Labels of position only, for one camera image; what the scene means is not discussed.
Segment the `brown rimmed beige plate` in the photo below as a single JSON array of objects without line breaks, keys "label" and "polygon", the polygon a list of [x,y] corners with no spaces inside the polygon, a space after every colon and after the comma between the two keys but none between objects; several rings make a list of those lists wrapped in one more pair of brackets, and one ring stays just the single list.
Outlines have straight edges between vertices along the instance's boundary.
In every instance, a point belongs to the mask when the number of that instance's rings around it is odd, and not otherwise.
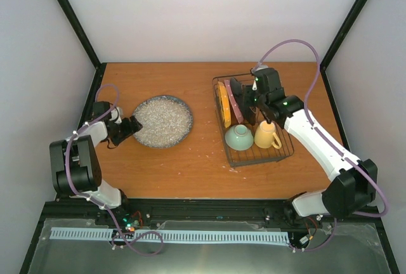
[{"label": "brown rimmed beige plate", "polygon": [[243,118],[250,124],[256,123],[256,109],[254,103],[255,91],[252,85],[245,85],[238,81],[235,77],[230,79],[230,86],[233,97],[237,102],[238,108]]}]

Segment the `pink scalloped plate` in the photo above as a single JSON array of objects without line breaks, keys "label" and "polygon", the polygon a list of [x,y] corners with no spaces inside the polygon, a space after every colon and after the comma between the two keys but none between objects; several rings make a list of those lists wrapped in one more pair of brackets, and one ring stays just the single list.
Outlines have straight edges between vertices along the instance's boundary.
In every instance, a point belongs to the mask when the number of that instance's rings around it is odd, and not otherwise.
[{"label": "pink scalloped plate", "polygon": [[240,108],[235,100],[235,97],[233,95],[232,89],[231,89],[231,85],[230,85],[230,80],[225,79],[224,80],[224,85],[226,87],[226,92],[228,93],[228,98],[229,98],[229,102],[231,104],[231,108],[234,112],[234,116],[237,120],[237,122],[239,124],[242,124],[244,121],[244,117],[242,115],[242,112],[240,111]]}]

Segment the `yellow polka dot plate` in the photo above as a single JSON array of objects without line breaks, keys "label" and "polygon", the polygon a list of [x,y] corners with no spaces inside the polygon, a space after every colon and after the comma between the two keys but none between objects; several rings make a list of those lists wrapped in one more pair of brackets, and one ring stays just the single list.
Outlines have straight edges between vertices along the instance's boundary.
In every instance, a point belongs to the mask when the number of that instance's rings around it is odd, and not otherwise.
[{"label": "yellow polka dot plate", "polygon": [[219,104],[220,104],[220,112],[221,118],[223,121],[223,125],[225,128],[229,128],[231,126],[231,111],[230,111],[230,102],[228,99],[228,93],[223,82],[218,82],[218,96],[219,96]]}]

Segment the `yellow ceramic mug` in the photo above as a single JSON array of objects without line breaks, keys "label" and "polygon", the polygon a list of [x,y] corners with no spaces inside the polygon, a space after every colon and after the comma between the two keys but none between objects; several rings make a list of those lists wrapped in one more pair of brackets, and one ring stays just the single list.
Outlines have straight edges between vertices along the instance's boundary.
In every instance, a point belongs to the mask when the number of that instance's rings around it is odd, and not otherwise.
[{"label": "yellow ceramic mug", "polygon": [[278,150],[282,148],[282,142],[277,134],[277,127],[273,122],[262,121],[259,124],[254,135],[254,143],[262,149],[273,147]]}]

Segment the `pale green ceramic bowl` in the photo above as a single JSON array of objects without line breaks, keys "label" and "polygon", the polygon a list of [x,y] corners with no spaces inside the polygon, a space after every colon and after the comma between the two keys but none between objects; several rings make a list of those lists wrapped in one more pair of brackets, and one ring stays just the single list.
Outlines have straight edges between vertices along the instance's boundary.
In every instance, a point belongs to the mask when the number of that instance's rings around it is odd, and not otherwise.
[{"label": "pale green ceramic bowl", "polygon": [[225,133],[225,142],[233,150],[245,151],[252,147],[254,137],[248,127],[237,124],[231,126]]}]

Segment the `green wire dish rack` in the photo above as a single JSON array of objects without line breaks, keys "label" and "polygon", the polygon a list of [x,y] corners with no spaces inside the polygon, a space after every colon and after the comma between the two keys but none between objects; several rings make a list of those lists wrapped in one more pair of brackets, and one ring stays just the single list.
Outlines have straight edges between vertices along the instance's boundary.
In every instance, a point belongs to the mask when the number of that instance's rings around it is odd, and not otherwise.
[{"label": "green wire dish rack", "polygon": [[218,83],[224,82],[225,79],[231,79],[232,77],[236,78],[236,80],[240,81],[244,85],[252,84],[252,76],[249,73],[223,75],[214,77],[212,79],[216,118],[218,121],[219,133],[221,134],[223,150],[225,152],[229,165],[231,167],[250,166],[267,162],[278,162],[292,156],[294,154],[294,146],[291,140],[291,136],[285,130],[281,129],[279,125],[276,125],[276,134],[282,142],[282,147],[280,149],[274,147],[264,149],[258,147],[255,143],[253,143],[253,145],[249,149],[244,151],[237,151],[230,148],[226,144],[226,128],[224,127],[221,118]]}]

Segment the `dark speckled stone plate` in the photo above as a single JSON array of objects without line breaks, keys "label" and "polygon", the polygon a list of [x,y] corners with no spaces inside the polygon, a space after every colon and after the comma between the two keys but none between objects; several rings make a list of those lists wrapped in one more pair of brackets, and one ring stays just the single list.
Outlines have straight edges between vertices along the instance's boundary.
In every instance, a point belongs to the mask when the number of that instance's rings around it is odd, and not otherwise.
[{"label": "dark speckled stone plate", "polygon": [[169,95],[147,99],[137,106],[133,116],[142,125],[134,138],[150,148],[171,148],[179,144],[193,126],[190,107],[183,100]]}]

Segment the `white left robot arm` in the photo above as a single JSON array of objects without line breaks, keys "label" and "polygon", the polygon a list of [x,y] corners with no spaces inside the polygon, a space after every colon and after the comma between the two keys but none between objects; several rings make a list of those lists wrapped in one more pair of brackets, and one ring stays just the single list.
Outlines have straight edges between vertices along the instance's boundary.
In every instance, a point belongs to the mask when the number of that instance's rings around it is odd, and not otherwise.
[{"label": "white left robot arm", "polygon": [[108,101],[96,101],[86,121],[72,136],[49,145],[53,187],[61,196],[73,196],[109,208],[118,225],[131,220],[132,209],[123,203],[124,193],[103,180],[96,146],[107,142],[118,147],[143,126],[134,117],[124,117],[122,109]]}]

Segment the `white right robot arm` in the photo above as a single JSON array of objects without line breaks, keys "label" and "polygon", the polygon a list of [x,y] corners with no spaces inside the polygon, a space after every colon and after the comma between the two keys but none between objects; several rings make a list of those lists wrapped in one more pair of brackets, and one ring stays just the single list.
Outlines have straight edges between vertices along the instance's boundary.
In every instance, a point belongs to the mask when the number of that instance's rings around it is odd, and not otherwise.
[{"label": "white right robot arm", "polygon": [[343,219],[360,214],[361,208],[376,197],[378,168],[370,160],[361,160],[345,149],[305,110],[303,101],[295,95],[286,96],[278,72],[261,66],[254,76],[252,104],[266,122],[274,122],[290,135],[320,164],[330,180],[322,191],[303,193],[291,204],[298,216],[329,214]]}]

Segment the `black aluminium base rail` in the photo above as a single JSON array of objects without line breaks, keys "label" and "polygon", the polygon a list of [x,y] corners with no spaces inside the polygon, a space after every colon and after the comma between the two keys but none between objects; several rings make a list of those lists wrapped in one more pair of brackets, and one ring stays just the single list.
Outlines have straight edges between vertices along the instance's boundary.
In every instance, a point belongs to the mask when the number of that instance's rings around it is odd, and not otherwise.
[{"label": "black aluminium base rail", "polygon": [[[294,215],[284,200],[129,199],[112,212],[122,228],[137,221],[151,228],[166,221],[234,221],[289,230],[306,225],[319,228],[322,222],[332,222],[329,216]],[[114,226],[107,211],[84,199],[57,198],[45,203],[40,220],[45,219],[93,219],[97,225]]]}]

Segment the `black left frame post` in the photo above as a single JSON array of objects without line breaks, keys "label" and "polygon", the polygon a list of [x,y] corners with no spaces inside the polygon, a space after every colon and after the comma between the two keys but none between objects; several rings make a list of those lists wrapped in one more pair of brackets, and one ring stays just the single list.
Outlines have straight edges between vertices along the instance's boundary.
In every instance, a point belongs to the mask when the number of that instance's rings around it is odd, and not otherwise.
[{"label": "black left frame post", "polygon": [[69,0],[56,0],[95,69],[105,64],[100,61]]}]

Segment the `black frame post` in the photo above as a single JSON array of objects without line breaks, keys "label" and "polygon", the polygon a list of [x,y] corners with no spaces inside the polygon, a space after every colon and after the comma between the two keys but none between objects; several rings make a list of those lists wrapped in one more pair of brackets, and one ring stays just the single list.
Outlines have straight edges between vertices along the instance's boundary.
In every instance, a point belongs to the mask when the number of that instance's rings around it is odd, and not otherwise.
[{"label": "black frame post", "polygon": [[69,0],[56,0],[95,69],[105,64],[100,61]]},{"label": "black frame post", "polygon": [[352,26],[356,22],[358,16],[361,14],[361,11],[363,10],[367,1],[368,0],[355,0],[354,3],[352,4],[347,16],[345,17],[331,45],[329,46],[326,54],[324,55],[322,62],[320,63],[321,72],[325,72],[327,70],[327,67],[330,65],[334,56],[338,52],[346,36],[350,32]]}]

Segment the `black right frame post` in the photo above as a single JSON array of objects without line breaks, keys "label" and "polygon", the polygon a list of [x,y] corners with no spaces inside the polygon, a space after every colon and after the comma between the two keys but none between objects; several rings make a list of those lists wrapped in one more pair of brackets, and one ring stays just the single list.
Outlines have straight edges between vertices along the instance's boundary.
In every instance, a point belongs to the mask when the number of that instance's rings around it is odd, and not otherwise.
[{"label": "black right frame post", "polygon": [[325,72],[327,70],[327,67],[330,65],[334,56],[338,52],[346,36],[350,32],[352,26],[356,22],[358,16],[361,14],[361,11],[363,10],[367,1],[368,0],[355,0],[354,3],[352,4],[347,16],[345,17],[331,45],[329,46],[326,54],[324,55],[322,62],[320,63],[321,72]]}]

